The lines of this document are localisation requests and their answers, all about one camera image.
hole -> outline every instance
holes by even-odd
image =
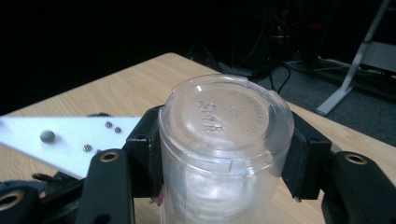
[[[14,190],[0,197],[0,211],[7,210],[23,199],[23,191]]]
[[[111,152],[107,152],[106,154],[103,154],[100,157],[100,161],[102,162],[110,162],[110,161],[114,161],[119,157],[119,153],[115,152],[115,151],[111,151]]]
[[[137,136],[137,139],[139,139],[139,140],[142,140],[142,139],[145,139],[145,138],[146,138],[146,136],[144,134],[139,134]]]
[[[346,155],[346,160],[353,162],[358,165],[365,165],[367,164],[367,160],[365,160],[363,157],[358,156],[358,155],[353,155],[353,154],[347,154]]]
[[[102,214],[95,218],[94,224],[107,224],[111,220],[111,215],[109,214]]]

transparent cylinder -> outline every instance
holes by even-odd
[[[273,91],[229,75],[174,88],[159,112],[162,223],[263,223],[293,119]]]

wooden table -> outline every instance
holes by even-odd
[[[174,53],[164,54],[118,73],[27,106],[8,116],[87,116],[106,112],[113,116],[143,116],[155,105],[164,104],[178,83],[216,72]],[[359,152],[376,161],[396,183],[396,148],[362,133],[290,104],[305,119],[343,150]],[[6,148],[0,147],[0,181],[31,179],[32,173],[53,175],[56,171]],[[135,199],[137,223],[160,223],[160,207],[149,199]],[[269,211],[270,223],[324,223],[321,200],[295,202],[279,181]]]

bolt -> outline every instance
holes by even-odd
[[[55,140],[55,133],[53,131],[44,131],[40,134],[40,139],[43,143],[52,143]]]
[[[91,145],[88,145],[88,144],[87,144],[87,145],[84,146],[83,149],[84,149],[84,151],[89,152],[89,151],[92,150],[92,147],[91,147]]]
[[[111,128],[111,127],[113,127],[113,124],[110,121],[108,121],[108,122],[106,122],[106,127]]]

